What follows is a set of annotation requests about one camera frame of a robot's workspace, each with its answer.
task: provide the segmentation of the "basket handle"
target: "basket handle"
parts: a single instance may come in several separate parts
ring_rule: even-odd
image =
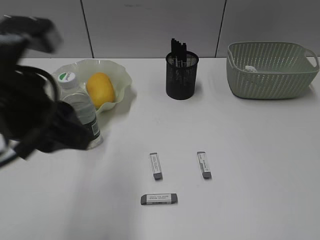
[[[230,66],[231,66],[231,68],[235,68],[236,66],[235,66],[235,63],[234,63],[234,61],[233,61],[233,57],[232,57],[232,53],[231,53],[231,51],[228,49],[228,60],[229,60],[229,63],[230,63]]]
[[[316,65],[314,66],[314,68],[317,69],[317,70],[319,70],[319,59],[318,59],[317,55],[316,55],[313,51],[311,51],[311,50],[309,50],[309,49],[307,49],[307,48],[305,48],[304,50],[305,50],[304,54],[311,54],[312,57],[314,57],[315,63],[316,63]]]

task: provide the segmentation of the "plastic bottle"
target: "plastic bottle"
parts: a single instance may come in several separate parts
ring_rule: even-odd
[[[92,133],[92,141],[87,149],[95,148],[103,142],[97,123],[96,109],[89,95],[79,86],[73,72],[64,72],[57,79],[61,87],[60,100],[70,104],[80,122]]]

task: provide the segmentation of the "bowl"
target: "bowl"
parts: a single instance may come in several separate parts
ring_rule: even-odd
[[[115,100],[114,102],[105,102],[96,113],[102,113],[112,109],[116,104],[120,103],[125,96],[125,91],[131,85],[132,79],[127,73],[124,66],[110,60],[85,59],[75,63],[64,65],[56,70],[52,76],[57,79],[64,72],[75,73],[80,87],[87,93],[86,84],[88,79],[95,73],[104,73],[110,77],[113,85]]]

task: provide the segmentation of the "bottle cap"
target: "bottle cap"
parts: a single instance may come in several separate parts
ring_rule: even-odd
[[[72,89],[78,85],[74,72],[63,72],[58,76],[58,83],[63,89]]]

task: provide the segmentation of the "lemon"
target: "lemon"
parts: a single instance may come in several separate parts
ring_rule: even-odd
[[[116,98],[110,78],[103,72],[93,74],[85,87],[97,109],[104,103],[112,103]]]

